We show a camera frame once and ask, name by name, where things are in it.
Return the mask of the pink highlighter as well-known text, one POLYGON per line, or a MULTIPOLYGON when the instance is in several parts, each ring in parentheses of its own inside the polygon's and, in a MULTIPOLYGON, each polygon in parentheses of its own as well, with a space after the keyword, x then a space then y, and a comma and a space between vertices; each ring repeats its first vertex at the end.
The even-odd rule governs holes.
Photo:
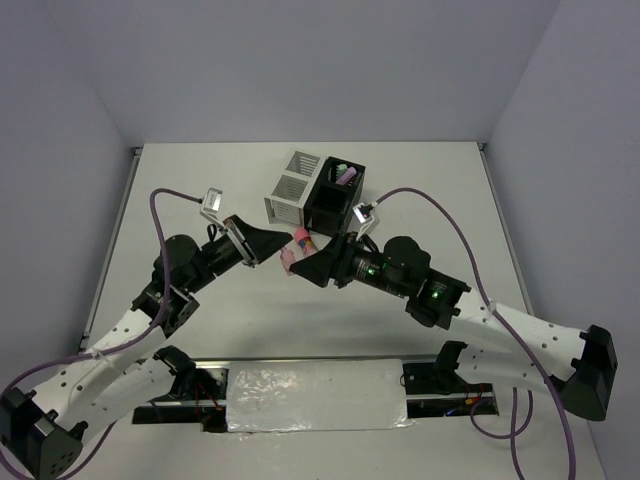
POLYGON ((295 254, 289 248, 282 248, 280 250, 279 258, 285 270, 289 270, 290 267, 296 262, 295 254))

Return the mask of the purple highlighter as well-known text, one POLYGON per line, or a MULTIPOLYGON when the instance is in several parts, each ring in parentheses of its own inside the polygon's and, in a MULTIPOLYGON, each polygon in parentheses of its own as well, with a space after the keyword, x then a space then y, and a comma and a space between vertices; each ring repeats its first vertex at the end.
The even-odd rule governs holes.
POLYGON ((336 180, 338 185, 348 185, 349 182, 357 175, 358 171, 354 167, 348 167, 345 172, 336 180))

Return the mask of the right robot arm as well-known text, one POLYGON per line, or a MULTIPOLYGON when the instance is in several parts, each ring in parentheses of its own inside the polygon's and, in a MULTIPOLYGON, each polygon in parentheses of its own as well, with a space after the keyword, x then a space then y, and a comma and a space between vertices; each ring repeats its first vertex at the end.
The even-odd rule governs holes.
POLYGON ((491 383, 556 393, 565 411, 605 419, 618 367, 608 330, 565 327, 493 302, 430 261, 408 236, 370 251, 349 233, 334 236, 290 270, 321 288, 360 282, 401 298, 420 325, 450 334, 434 363, 436 383, 446 391, 491 383))

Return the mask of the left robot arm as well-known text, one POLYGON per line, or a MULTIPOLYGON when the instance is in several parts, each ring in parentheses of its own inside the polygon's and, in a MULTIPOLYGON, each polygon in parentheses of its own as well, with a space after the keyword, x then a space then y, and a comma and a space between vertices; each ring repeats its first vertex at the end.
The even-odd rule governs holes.
POLYGON ((67 479, 85 441, 129 411, 165 393, 189 396, 198 370, 165 342, 198 309, 195 293, 239 264, 262 264, 291 239, 236 215, 204 245, 184 234, 162 239, 150 283, 107 334, 81 354, 45 363, 58 373, 31 390, 12 381, 3 391, 1 443, 25 476, 67 479))

